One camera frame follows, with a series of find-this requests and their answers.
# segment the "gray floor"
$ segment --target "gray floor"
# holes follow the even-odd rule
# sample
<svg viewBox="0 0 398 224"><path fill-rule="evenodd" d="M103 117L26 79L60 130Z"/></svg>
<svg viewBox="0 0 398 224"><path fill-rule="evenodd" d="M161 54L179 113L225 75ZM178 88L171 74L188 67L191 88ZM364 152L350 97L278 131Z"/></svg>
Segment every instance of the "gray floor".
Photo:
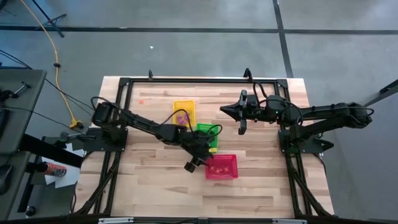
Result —
<svg viewBox="0 0 398 224"><path fill-rule="evenodd" d="M67 13L62 26L188 27L275 29L271 0L69 0L38 1L50 16ZM398 29L394 0L279 0L286 29ZM0 12L0 25L36 26L19 1ZM256 77L286 77L278 34L104 33L64 32L51 36L62 64L64 91L88 103L99 93L105 75L240 77L249 67ZM367 102L398 78L397 35L286 35L295 78L304 78L310 103ZM42 32L0 31L0 49L33 68L46 69L55 80L54 54ZM0 58L4 65L14 63ZM90 116L72 105L78 119ZM45 84L36 112L69 124L60 97ZM65 128L33 115L27 132L35 137L56 136ZM327 136L333 139L333 133ZM352 176L341 152L325 155L328 183L337 215L369 217L356 195ZM35 189L31 204L37 216L68 212L73 188ZM50 199L52 195L62 195ZM16 213L12 218L22 217Z"/></svg>

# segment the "wooden tabletop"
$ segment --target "wooden tabletop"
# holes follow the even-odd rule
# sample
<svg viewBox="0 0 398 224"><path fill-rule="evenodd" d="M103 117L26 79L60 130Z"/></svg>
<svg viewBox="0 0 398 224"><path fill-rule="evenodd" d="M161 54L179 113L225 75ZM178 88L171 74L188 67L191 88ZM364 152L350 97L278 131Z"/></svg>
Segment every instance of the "wooden tabletop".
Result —
<svg viewBox="0 0 398 224"><path fill-rule="evenodd" d="M99 95L115 101L119 78L104 77ZM308 106L304 80L287 80L292 102L299 107ZM268 95L274 94L272 85L263 86ZM133 113L162 122L173 112L175 100L194 100L197 123L223 125L218 151L237 155L239 178L208 180L203 166L191 174L183 167L192 157L183 149L166 146L149 134L129 128L112 216L294 217L286 162L277 138L279 126L248 121L246 134L240 136L239 123L220 111L220 106L237 102L243 89L252 93L250 84L135 83L130 102ZM98 185L103 156L103 152L94 152L84 162L76 187L75 210ZM321 162L311 154L302 157L308 188L324 208L333 213ZM298 194L304 211L301 190Z"/></svg>

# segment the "orange cable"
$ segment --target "orange cable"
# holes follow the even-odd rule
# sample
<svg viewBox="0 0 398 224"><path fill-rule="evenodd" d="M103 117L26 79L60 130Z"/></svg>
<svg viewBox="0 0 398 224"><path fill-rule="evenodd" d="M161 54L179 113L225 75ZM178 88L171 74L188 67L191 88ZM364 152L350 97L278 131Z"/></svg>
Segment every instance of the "orange cable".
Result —
<svg viewBox="0 0 398 224"><path fill-rule="evenodd" d="M21 0L21 2L25 5L26 9L30 12L30 14L35 18L35 20L39 23L39 25L41 26L41 28L44 30L45 34L47 35L47 37L49 38L51 45L54 49L54 54L55 54L55 63L58 63L58 53L57 53L57 48L55 47L54 42L52 41L50 34L47 32L47 30L44 28L44 26L40 23L39 19L36 17L36 15L32 12L32 10L30 10L29 6L24 2L24 0ZM60 85L58 84L58 67L55 67L55 84L57 84L57 87L59 90L61 90ZM63 95L63 93L60 91L60 94L63 98L63 100L65 101L65 104L68 108L68 111L70 113L70 117L72 119L72 124L77 123L77 120L75 119L72 110L69 107L69 103L68 100L65 98L65 96Z"/></svg>

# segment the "small red object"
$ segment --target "small red object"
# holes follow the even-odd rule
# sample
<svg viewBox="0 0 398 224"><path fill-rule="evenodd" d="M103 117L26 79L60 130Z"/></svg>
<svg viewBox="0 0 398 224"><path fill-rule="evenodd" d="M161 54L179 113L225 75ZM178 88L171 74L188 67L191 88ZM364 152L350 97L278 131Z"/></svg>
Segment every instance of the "small red object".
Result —
<svg viewBox="0 0 398 224"><path fill-rule="evenodd" d="M238 163L234 154L213 155L206 163L206 179L238 178Z"/></svg>

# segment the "white paper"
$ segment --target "white paper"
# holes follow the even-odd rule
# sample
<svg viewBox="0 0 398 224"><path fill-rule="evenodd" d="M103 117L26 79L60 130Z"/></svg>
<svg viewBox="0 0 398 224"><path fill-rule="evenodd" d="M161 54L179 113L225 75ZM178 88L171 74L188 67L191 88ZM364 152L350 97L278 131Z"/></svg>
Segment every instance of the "white paper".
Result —
<svg viewBox="0 0 398 224"><path fill-rule="evenodd" d="M65 150L68 152L72 152L78 156L83 157L84 150L80 149L80 150L74 151L72 148L72 143L68 143L67 148ZM79 179L80 169L77 167L62 164L60 162L56 162L52 159L47 159L44 157L42 158L42 161L43 162L51 162L53 164L65 166L67 168L67 173L63 177L54 177L51 175L45 175L44 177L45 177L45 182L47 185L55 182L55 188L57 189L60 187L73 185Z"/></svg>

